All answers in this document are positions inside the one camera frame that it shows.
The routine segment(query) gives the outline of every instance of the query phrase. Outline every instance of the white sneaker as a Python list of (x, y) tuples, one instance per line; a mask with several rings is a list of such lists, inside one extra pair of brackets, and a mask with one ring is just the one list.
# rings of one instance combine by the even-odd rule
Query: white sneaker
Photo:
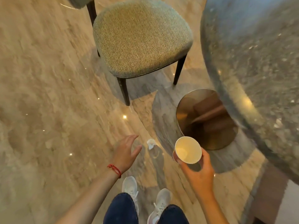
[(149, 215), (147, 224), (156, 224), (164, 209), (170, 204), (171, 196), (172, 194), (168, 189), (164, 188), (160, 190), (157, 195), (156, 203), (154, 203), (155, 209)]
[(137, 182), (136, 179), (133, 176), (129, 176), (126, 177), (125, 180), (123, 181), (123, 186), (121, 191), (123, 193), (128, 193), (135, 204), (135, 208), (137, 211), (137, 215), (139, 214), (139, 208), (138, 208), (138, 204), (137, 204), (137, 195), (138, 195), (138, 191), (137, 191)]

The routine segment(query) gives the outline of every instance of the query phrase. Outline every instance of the chair seat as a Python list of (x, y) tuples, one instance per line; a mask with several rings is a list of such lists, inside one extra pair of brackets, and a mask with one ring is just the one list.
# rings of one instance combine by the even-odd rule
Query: chair seat
[(160, 0), (129, 0), (108, 7), (95, 19), (93, 34), (108, 70), (119, 78), (174, 63), (193, 42), (185, 20)]

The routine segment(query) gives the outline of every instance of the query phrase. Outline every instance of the white paper cup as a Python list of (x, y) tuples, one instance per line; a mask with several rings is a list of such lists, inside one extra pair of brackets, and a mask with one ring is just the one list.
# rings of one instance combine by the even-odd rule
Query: white paper cup
[(176, 141), (172, 157), (174, 161), (179, 158), (184, 163), (197, 163), (202, 157), (202, 148), (194, 138), (184, 136)]

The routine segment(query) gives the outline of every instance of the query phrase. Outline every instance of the chair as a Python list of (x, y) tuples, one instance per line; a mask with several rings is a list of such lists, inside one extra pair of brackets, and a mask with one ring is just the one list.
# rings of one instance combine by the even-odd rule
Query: chair
[(176, 85), (193, 43), (186, 21), (160, 0), (127, 0), (99, 15), (94, 0), (69, 0), (77, 9), (87, 5), (98, 55), (117, 78), (125, 104), (130, 105), (126, 79), (146, 75), (178, 62)]

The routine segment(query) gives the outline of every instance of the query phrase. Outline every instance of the red string bracelet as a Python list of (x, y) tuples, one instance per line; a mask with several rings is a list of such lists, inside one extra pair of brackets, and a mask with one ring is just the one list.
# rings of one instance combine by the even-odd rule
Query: red string bracelet
[(107, 167), (112, 168), (112, 170), (114, 170), (114, 172), (119, 175), (118, 178), (121, 178), (121, 171), (116, 166), (114, 166), (113, 164), (109, 164)]

